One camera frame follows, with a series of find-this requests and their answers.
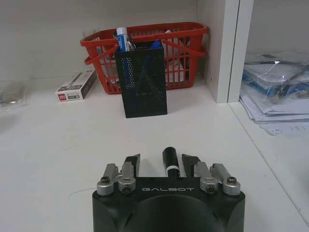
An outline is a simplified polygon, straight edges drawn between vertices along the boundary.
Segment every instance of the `small box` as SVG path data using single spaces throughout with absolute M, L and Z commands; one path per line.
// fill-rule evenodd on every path
M 64 83 L 56 91 L 56 97 L 60 102 L 83 100 L 96 79 L 94 70 L 75 73 L 70 82 Z

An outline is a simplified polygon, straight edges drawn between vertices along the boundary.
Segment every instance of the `white shelf surface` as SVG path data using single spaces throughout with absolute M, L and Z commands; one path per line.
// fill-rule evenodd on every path
M 84 101 L 57 103 L 64 79 L 32 80 L 28 106 L 0 116 L 3 231 L 93 231 L 91 194 L 106 164 L 141 153 L 140 176 L 164 176 L 167 146 L 222 162 L 239 179 L 245 231 L 308 229 L 229 105 L 216 104 L 204 83 L 168 91 L 167 116 L 125 119 L 121 96 L 98 81 Z
M 249 120 L 239 102 L 229 105 L 309 225 L 308 137 L 271 136 Z

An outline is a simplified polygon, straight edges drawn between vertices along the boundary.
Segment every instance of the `red basket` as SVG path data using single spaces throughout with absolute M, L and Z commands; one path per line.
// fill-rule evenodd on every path
M 89 57 L 85 64 L 93 64 L 104 90 L 120 93 L 115 60 L 118 41 L 116 29 L 102 30 L 81 40 Z M 160 40 L 164 46 L 167 89 L 191 87 L 197 73 L 198 57 L 206 50 L 202 47 L 203 34 L 208 28 L 200 23 L 166 23 L 127 28 L 134 42 Z

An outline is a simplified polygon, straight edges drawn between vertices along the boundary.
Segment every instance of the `black mesh pen holder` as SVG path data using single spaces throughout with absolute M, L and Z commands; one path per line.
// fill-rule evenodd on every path
M 137 50 L 115 52 L 126 118 L 166 115 L 164 49 L 152 42 L 136 43 Z

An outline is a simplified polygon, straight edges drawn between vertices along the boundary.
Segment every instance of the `screw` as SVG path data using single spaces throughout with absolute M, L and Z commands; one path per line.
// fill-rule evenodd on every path
M 101 181 L 103 183 L 109 183 L 110 182 L 110 178 L 108 176 L 104 176 L 104 177 L 101 178 Z
M 237 182 L 237 179 L 233 176 L 230 176 L 227 178 L 227 182 L 228 183 L 236 183 Z
M 210 195 L 213 195 L 216 193 L 216 189 L 214 188 L 213 185 L 209 185 L 207 188 L 206 188 L 206 192 Z
M 131 190 L 131 188 L 129 186 L 124 186 L 122 188 L 121 192 L 122 192 L 122 194 L 127 196 L 127 195 L 129 195 L 132 192 L 132 190 Z

